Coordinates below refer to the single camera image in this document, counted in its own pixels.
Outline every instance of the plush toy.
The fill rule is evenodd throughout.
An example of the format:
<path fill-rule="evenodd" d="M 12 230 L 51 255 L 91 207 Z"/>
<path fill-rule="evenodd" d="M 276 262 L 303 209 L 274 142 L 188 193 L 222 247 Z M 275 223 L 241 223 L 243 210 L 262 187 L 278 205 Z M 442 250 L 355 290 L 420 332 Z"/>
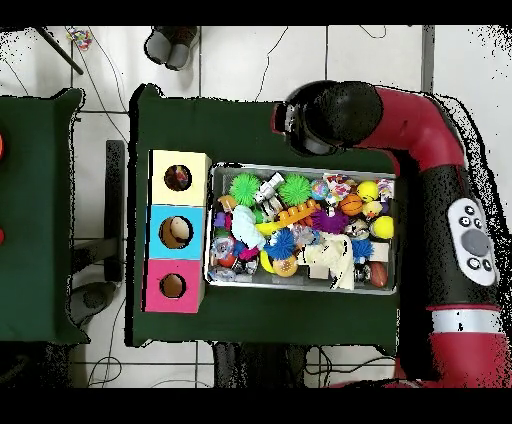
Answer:
<path fill-rule="evenodd" d="M 255 227 L 256 218 L 252 211 L 243 205 L 238 205 L 233 211 L 233 223 L 231 224 L 231 232 L 233 236 L 243 241 L 249 249 L 258 247 L 263 249 L 265 246 L 265 237 Z"/>
<path fill-rule="evenodd" d="M 350 221 L 343 232 L 352 240 L 364 240 L 370 235 L 368 224 L 362 219 Z"/>
<path fill-rule="evenodd" d="M 313 229 L 330 234 L 340 234 L 349 221 L 348 216 L 339 211 L 334 211 L 334 215 L 329 216 L 323 209 L 313 212 L 311 218 Z"/>
<path fill-rule="evenodd" d="M 382 211 L 382 204 L 380 204 L 377 200 L 373 200 L 372 202 L 365 203 L 363 205 L 363 215 L 366 218 L 375 218 Z"/>

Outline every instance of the green table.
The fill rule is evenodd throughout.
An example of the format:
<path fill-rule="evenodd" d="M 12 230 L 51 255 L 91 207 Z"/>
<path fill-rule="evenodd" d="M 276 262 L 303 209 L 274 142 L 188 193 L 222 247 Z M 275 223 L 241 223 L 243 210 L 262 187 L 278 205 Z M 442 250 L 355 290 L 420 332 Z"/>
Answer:
<path fill-rule="evenodd" d="M 0 97 L 0 340 L 87 342 L 66 313 L 70 122 L 82 92 Z"/>
<path fill-rule="evenodd" d="M 213 162 L 239 162 L 320 169 L 393 173 L 387 156 L 375 151 L 347 151 L 330 157 L 303 158 L 270 130 L 272 103 L 215 99 L 164 99 L 156 87 L 141 86 L 130 110 L 132 133 L 129 184 L 136 182 L 133 344 L 216 340 L 255 343 L 380 345 L 395 353 L 398 295 L 370 296 L 289 290 L 209 286 L 195 315 L 141 312 L 141 284 L 147 195 L 148 150 L 204 152 Z M 134 219 L 128 211 L 128 222 Z"/>

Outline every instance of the black stand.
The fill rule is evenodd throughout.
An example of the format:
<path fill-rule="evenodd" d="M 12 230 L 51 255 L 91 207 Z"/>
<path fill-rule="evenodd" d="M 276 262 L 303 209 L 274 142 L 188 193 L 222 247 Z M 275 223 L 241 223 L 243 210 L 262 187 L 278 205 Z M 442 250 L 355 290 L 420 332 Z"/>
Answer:
<path fill-rule="evenodd" d="M 48 44 L 50 44 L 50 46 L 52 46 L 57 51 L 57 53 L 59 53 L 64 58 L 66 62 L 68 62 L 71 65 L 71 67 L 76 72 L 78 72 L 79 75 L 84 74 L 82 68 L 80 68 L 80 66 L 78 66 L 73 61 L 73 59 L 71 59 L 71 57 L 69 57 L 69 55 L 62 49 L 61 46 L 59 46 L 59 44 L 53 39 L 53 37 L 50 34 L 46 32 L 46 30 L 43 27 L 34 27 L 34 29 L 41 35 L 41 37 L 43 37 L 48 42 Z"/>
<path fill-rule="evenodd" d="M 104 238 L 80 243 L 71 252 L 75 274 L 85 267 L 104 260 L 105 280 L 122 281 L 124 274 L 124 145 L 108 140 L 106 146 Z"/>

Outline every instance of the yellow toy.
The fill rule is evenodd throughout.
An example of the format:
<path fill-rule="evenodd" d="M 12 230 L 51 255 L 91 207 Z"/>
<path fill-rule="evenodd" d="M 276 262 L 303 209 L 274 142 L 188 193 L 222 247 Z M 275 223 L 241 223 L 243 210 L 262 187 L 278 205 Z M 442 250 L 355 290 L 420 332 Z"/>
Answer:
<path fill-rule="evenodd" d="M 363 200 L 364 203 L 377 200 L 379 197 L 379 188 L 375 181 L 363 181 L 357 186 L 357 195 Z"/>
<path fill-rule="evenodd" d="M 382 204 L 376 200 L 363 205 L 363 215 L 367 218 L 375 218 L 382 211 Z"/>
<path fill-rule="evenodd" d="M 381 216 L 370 225 L 370 233 L 381 239 L 392 238 L 393 232 L 393 218 L 390 216 Z"/>

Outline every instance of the basketball toy ball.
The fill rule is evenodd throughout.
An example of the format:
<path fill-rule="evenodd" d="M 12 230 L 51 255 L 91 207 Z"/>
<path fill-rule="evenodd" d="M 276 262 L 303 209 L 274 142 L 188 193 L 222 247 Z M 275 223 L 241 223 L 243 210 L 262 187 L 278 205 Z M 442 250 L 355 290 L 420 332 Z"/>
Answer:
<path fill-rule="evenodd" d="M 351 193 L 340 202 L 340 209 L 345 215 L 354 216 L 363 210 L 363 202 L 357 194 Z"/>

